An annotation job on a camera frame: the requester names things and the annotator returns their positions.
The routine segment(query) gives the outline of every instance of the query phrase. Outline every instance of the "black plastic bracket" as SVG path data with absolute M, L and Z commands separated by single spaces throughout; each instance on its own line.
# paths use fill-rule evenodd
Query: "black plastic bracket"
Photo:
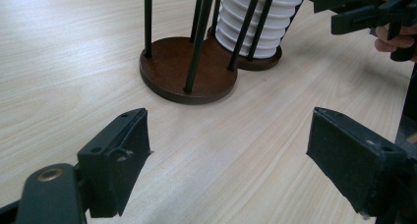
M 400 34 L 401 27 L 417 23 L 417 0 L 312 0 L 315 12 L 333 10 L 331 33 L 345 34 L 364 28 L 376 28 L 389 24 L 387 39 Z M 410 60 L 417 44 L 398 48 L 390 58 L 402 62 Z
M 416 160 L 401 147 L 346 115 L 315 108 L 307 154 L 356 212 L 383 218 L 395 210 L 415 221 Z
M 22 199 L 0 208 L 0 223 L 87 223 L 121 215 L 150 155 L 148 113 L 126 112 L 78 153 L 79 164 L 55 164 L 31 174 Z

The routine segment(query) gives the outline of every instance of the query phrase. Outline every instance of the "light wood grain surface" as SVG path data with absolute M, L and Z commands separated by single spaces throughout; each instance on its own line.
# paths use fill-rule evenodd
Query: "light wood grain surface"
M 189 36 L 195 0 L 153 0 L 153 40 Z M 373 223 L 305 154 L 312 111 L 340 111 L 393 140 L 412 64 L 363 31 L 330 34 L 305 2 L 268 71 L 187 106 L 143 83 L 143 0 L 0 0 L 0 205 L 117 115 L 149 111 L 148 159 L 122 217 L 90 223 Z

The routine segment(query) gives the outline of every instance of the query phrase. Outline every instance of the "wooden disc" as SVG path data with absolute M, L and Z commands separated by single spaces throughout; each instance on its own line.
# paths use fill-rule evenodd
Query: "wooden disc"
M 269 59 L 248 61 L 239 57 L 236 67 L 260 71 L 269 69 L 278 62 L 281 51 Z M 208 34 L 204 41 L 199 67 L 191 93 L 184 87 L 190 68 L 193 43 L 189 37 L 169 37 L 151 45 L 152 57 L 141 54 L 141 76 L 147 86 L 158 95 L 178 103 L 204 104 L 227 95 L 237 79 L 237 70 L 228 71 L 232 53 L 223 48 L 214 36 Z

